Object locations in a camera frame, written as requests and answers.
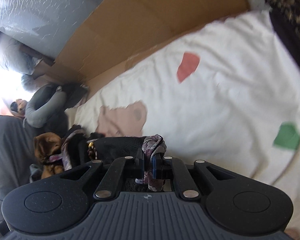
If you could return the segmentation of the grey puffer jacket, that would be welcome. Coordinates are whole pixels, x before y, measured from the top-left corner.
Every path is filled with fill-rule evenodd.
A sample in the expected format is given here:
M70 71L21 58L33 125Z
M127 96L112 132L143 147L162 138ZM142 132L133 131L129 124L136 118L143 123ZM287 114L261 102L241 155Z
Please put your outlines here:
M62 86L48 84L38 89L25 108L23 124L34 128L67 126L64 113L67 94Z

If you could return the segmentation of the dark grey garment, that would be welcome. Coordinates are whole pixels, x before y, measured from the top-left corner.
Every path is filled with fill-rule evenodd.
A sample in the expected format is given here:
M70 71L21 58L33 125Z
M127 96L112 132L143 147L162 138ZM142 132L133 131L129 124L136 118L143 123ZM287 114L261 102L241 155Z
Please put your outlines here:
M63 137L68 130L65 114L42 128L34 128L21 118L0 115L0 200L12 190L28 184L30 165L36 164L34 138L46 132Z

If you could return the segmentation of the brown satin garment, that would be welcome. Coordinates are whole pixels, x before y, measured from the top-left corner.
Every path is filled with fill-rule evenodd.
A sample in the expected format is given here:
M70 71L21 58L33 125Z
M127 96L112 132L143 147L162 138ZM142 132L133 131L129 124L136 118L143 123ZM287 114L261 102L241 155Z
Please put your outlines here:
M52 132L34 138L34 155L43 168L41 179L64 172L61 146L62 139Z

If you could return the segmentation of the brown cardboard sheet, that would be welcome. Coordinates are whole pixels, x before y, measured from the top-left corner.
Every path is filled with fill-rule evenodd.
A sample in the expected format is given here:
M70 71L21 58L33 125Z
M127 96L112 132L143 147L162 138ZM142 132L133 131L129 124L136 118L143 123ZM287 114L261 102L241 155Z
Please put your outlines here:
M247 0L104 0L29 88L80 82L95 93L176 38L248 9Z

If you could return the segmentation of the cream cartoon print bedsheet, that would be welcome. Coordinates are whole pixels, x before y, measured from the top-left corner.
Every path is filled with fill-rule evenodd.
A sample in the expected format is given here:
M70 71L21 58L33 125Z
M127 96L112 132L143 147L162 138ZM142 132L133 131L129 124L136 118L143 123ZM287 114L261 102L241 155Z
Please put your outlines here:
M159 134L170 156L204 159L300 199L300 70L267 10L173 41L67 114L88 133Z

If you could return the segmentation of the black skirt with floral lining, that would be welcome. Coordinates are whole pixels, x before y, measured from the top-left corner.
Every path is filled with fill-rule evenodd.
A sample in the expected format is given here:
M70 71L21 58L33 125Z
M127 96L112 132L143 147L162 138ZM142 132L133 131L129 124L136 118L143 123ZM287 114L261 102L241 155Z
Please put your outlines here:
M161 192L164 180L153 178L153 164L156 157L163 158L166 144L162 136L145 137L105 137L94 132L87 137L79 125L74 125L64 138L61 146L62 161L65 170L83 165L92 160L101 160L110 165L120 157L144 157L145 171L141 179L127 179L124 191Z

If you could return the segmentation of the clear plastic wrapped bundle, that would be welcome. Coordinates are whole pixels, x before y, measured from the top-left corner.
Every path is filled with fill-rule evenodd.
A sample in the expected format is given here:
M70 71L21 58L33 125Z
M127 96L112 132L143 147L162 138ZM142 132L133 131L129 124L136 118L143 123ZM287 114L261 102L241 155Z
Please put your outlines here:
M56 58L103 0L0 0L0 31Z

